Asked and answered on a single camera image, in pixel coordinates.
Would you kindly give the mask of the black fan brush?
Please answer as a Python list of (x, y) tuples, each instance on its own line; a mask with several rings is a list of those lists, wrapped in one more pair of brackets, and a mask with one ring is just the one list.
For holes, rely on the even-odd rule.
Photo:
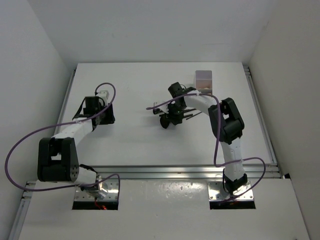
[(172, 123), (171, 116), (167, 113), (160, 115), (160, 125), (162, 128), (167, 129)]

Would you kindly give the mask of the thin black liner brush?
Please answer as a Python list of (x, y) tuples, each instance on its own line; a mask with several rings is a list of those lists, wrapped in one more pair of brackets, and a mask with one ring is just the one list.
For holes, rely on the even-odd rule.
[(186, 120), (190, 120), (191, 118), (194, 118), (194, 117), (200, 115), (201, 113), (202, 113), (202, 112), (198, 112), (198, 113), (196, 113), (196, 114), (193, 114), (192, 116), (188, 117)]

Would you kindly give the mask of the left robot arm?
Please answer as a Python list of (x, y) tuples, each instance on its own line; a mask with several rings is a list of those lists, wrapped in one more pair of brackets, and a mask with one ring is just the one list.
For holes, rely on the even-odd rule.
[(86, 96), (74, 115), (75, 123), (51, 138), (42, 138), (38, 147), (37, 177), (41, 182), (70, 182), (90, 185), (97, 173), (79, 164), (77, 145), (99, 125), (115, 123), (109, 93), (100, 91)]

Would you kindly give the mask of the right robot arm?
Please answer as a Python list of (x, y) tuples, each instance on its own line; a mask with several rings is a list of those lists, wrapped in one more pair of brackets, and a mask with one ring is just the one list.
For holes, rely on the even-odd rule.
[(183, 88), (179, 82), (173, 83), (168, 91), (173, 101), (161, 108), (161, 126), (166, 129), (170, 124), (181, 124), (187, 107), (208, 115), (212, 132), (219, 138), (226, 164), (223, 174), (225, 191), (233, 194), (247, 184), (248, 177), (241, 154), (241, 137), (245, 125), (234, 100), (228, 97), (217, 103), (211, 94), (201, 93), (194, 87)]

